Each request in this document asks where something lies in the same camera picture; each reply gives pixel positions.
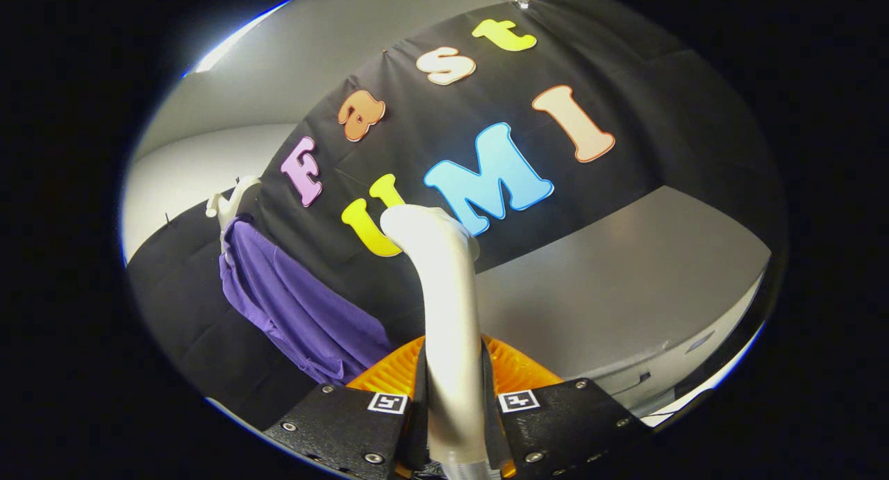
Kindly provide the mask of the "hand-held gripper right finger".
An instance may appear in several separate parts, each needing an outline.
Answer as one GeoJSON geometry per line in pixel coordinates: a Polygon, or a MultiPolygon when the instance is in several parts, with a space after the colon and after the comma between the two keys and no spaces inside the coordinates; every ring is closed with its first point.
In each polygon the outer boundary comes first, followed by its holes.
{"type": "Polygon", "coordinates": [[[591,379],[565,381],[490,336],[481,360],[486,451],[502,478],[566,478],[653,435],[591,379]]]}

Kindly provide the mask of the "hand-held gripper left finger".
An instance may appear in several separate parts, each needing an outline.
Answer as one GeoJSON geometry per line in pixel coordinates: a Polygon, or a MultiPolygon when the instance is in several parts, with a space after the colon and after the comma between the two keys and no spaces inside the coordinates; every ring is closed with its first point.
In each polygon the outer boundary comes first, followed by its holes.
{"type": "Polygon", "coordinates": [[[425,338],[345,386],[319,385],[264,436],[350,479],[407,479],[428,464],[425,338]]]}

